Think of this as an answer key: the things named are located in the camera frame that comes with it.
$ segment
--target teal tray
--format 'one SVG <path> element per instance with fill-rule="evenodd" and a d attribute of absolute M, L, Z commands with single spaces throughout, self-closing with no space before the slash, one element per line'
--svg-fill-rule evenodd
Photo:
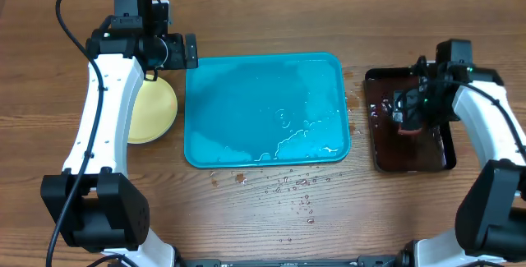
<path fill-rule="evenodd" d="M 350 147 L 330 53 L 200 58 L 187 71 L 184 154 L 197 168 L 335 162 Z"/>

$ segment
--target round plate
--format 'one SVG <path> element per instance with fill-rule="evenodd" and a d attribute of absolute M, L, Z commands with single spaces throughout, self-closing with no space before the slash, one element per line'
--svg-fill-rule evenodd
<path fill-rule="evenodd" d="M 161 77 L 156 82 L 144 81 L 133 106 L 128 143 L 143 144 L 159 138 L 172 126 L 177 112 L 178 98 L 168 82 Z"/>

